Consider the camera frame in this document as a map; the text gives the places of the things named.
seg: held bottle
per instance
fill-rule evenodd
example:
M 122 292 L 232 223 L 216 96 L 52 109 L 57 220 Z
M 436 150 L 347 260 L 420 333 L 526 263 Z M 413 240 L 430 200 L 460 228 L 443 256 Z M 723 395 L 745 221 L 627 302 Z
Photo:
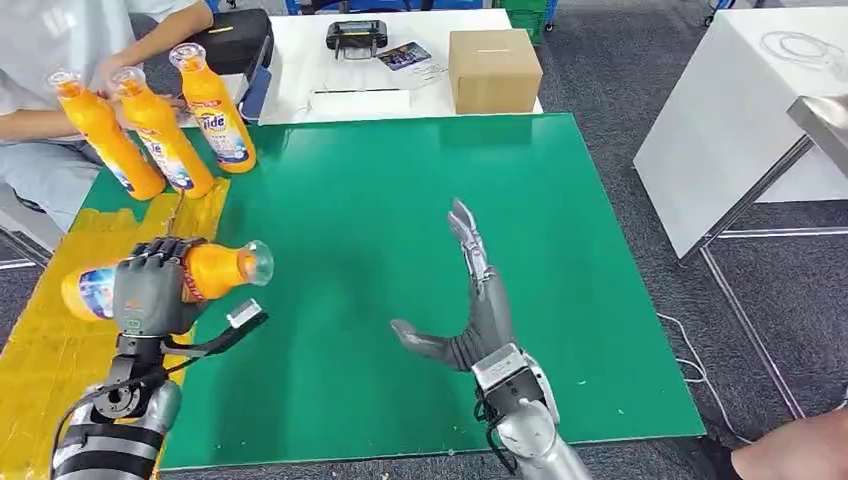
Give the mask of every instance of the held bottle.
M 121 129 L 115 112 L 105 100 L 82 85 L 79 73 L 58 70 L 47 77 L 47 83 L 56 92 L 68 120 L 94 147 L 130 196 L 150 200 L 165 188 L 162 175 L 147 163 Z
M 274 257 L 264 243 L 254 240 L 242 248 L 202 243 L 184 260 L 183 302 L 223 297 L 233 287 L 267 285 L 274 274 Z M 83 268 L 62 281 L 62 299 L 83 320 L 112 318 L 116 266 Z
M 124 115 L 174 190 L 188 198 L 206 195 L 214 184 L 212 174 L 177 125 L 171 106 L 147 86 L 144 72 L 123 67 L 112 76 L 109 88 L 121 99 Z
M 256 148 L 224 81 L 206 64 L 206 50 L 196 43 L 183 43 L 171 50 L 170 59 L 180 69 L 183 96 L 221 169 L 243 173 L 253 168 Z

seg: gray carpet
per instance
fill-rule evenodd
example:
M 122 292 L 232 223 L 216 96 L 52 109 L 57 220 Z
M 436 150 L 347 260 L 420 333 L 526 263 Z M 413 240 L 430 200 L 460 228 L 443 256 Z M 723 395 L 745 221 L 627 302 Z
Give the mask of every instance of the gray carpet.
M 241 1 L 246 6 L 256 2 Z M 657 310 L 684 322 L 736 424 L 758 437 L 789 420 L 765 370 L 743 337 L 720 291 L 700 260 L 687 268 L 676 258 L 635 171 L 642 139 L 704 33 L 705 3 L 688 0 L 576 0 L 560 4 L 555 30 L 539 49 L 546 111 L 574 112 L 598 172 Z M 151 83 L 172 91 L 175 76 L 161 59 L 148 62 Z M 739 224 L 752 226 L 848 225 L 844 202 L 758 206 Z M 810 413 L 838 403 L 848 381 L 848 309 L 843 267 L 848 239 L 722 242 L 719 262 L 803 407 Z M 37 273 L 0 275 L 12 288 L 0 336 L 24 305 Z M 679 332 L 667 326 L 679 356 L 688 357 Z M 715 402 L 693 387 L 699 409 L 720 423 Z M 723 438 L 732 443 L 726 434 Z M 650 441 L 580 448 L 598 479 L 717 478 L 690 441 Z M 275 465 L 172 472 L 171 479 L 500 479 L 492 455 L 469 454 L 362 462 Z

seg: robotic thumb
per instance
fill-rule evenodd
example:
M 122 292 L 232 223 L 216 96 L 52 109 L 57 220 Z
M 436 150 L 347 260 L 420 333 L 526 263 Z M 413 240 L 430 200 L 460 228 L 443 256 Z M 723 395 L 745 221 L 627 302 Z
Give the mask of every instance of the robotic thumb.
M 451 348 L 450 338 L 418 333 L 411 323 L 401 318 L 392 320 L 390 324 L 407 350 L 444 363 L 454 370 L 460 369 Z

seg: black bag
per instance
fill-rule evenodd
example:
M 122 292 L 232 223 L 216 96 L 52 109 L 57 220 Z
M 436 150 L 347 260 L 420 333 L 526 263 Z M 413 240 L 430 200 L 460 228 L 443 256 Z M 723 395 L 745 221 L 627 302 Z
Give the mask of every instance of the black bag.
M 206 49 L 206 63 L 212 71 L 218 75 L 244 73 L 251 79 L 257 62 L 265 68 L 271 65 L 274 33 L 265 10 L 235 10 L 216 13 L 214 18 L 211 28 L 186 40 Z

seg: bottle cap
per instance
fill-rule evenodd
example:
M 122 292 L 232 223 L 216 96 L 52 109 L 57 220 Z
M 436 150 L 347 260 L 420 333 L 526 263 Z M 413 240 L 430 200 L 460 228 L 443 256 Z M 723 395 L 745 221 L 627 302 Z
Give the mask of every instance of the bottle cap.
M 254 240 L 239 249 L 241 270 L 248 283 L 268 285 L 274 276 L 274 255 L 268 245 Z
M 73 98 L 82 93 L 81 75 L 77 72 L 60 68 L 47 76 L 49 85 L 59 98 Z
M 109 79 L 109 90 L 120 97 L 134 97 L 144 91 L 147 82 L 138 67 L 121 67 Z
M 206 67 L 206 49 L 196 43 L 181 43 L 168 55 L 182 72 L 196 72 Z

